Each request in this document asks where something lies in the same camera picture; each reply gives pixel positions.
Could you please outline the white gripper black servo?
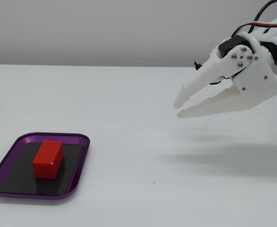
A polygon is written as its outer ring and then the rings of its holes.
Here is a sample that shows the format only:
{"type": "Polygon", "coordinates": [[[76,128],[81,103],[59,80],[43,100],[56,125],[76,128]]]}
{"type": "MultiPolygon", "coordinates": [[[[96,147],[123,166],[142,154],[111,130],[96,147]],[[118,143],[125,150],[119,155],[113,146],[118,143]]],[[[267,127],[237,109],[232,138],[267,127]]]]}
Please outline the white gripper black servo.
{"type": "Polygon", "coordinates": [[[195,118],[251,109],[277,95],[277,82],[271,69],[273,58],[255,37],[243,33],[230,38],[210,53],[197,77],[183,84],[173,107],[179,109],[191,96],[220,77],[232,85],[197,105],[181,110],[179,118],[195,118]]]}

